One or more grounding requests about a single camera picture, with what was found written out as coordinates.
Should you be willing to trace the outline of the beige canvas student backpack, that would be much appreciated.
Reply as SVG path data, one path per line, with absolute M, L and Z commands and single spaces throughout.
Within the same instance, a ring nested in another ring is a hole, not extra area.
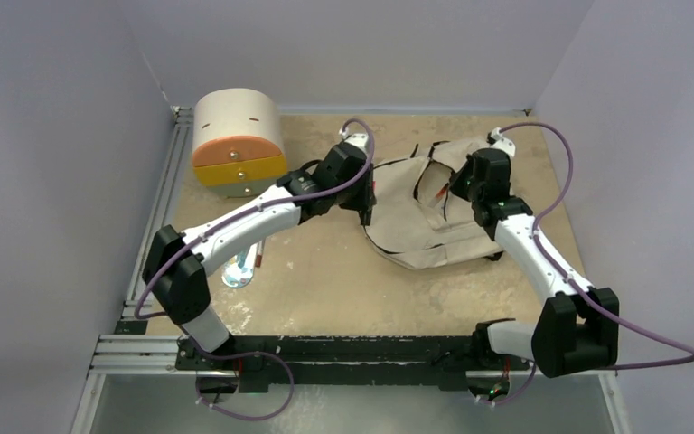
M 409 156 L 383 161 L 373 169 L 377 199 L 364 233 L 382 257 L 420 270 L 493 258 L 502 248 L 474 221 L 471 204 L 450 194 L 448 220 L 441 206 L 430 205 L 466 156 L 487 147 L 482 137 L 416 146 Z

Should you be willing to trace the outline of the dark red marker pen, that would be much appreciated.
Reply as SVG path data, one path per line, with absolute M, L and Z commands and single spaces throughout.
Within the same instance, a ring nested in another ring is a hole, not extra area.
M 266 246 L 266 240 L 265 239 L 258 242 L 257 252 L 256 252 L 256 256 L 255 256 L 255 267 L 256 268 L 261 267 L 262 260 L 264 257 L 265 246 Z

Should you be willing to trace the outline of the purple grey marker pen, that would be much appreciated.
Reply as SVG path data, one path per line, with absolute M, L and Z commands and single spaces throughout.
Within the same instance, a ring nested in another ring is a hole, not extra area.
M 441 206 L 442 215 L 443 215 L 444 220 L 446 220 L 446 221 L 448 220 L 448 217 L 447 217 L 447 215 L 448 215 L 447 207 L 448 207 L 449 198 L 450 198 L 450 194 L 447 193 L 447 194 L 445 195 L 445 199 L 444 199 L 443 204 L 442 204 L 442 206 Z

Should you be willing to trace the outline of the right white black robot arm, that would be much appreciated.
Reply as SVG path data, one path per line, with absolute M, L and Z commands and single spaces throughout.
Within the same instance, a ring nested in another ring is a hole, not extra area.
M 510 179 L 509 155 L 487 147 L 468 155 L 450 180 L 451 193 L 471 204 L 474 221 L 515 261 L 543 303 L 533 325 L 514 319 L 478 324 L 471 344 L 474 361 L 492 368 L 506 355 L 516 356 L 534 362 L 549 378 L 614 365 L 618 324 L 593 306 L 616 314 L 617 295 L 575 277 L 544 239 L 531 208 L 511 193 Z

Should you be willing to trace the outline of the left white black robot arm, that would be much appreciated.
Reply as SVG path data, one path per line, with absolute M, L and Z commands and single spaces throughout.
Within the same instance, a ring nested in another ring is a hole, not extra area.
M 210 369 L 230 364 L 233 345 L 211 305 L 209 276 L 252 245 L 333 207 L 356 211 L 367 225 L 375 203 L 373 150 L 368 135 L 349 135 L 315 162 L 314 171 L 292 171 L 212 222 L 182 232 L 167 225 L 156 232 L 142 275 L 145 292 L 195 342 L 199 359 Z

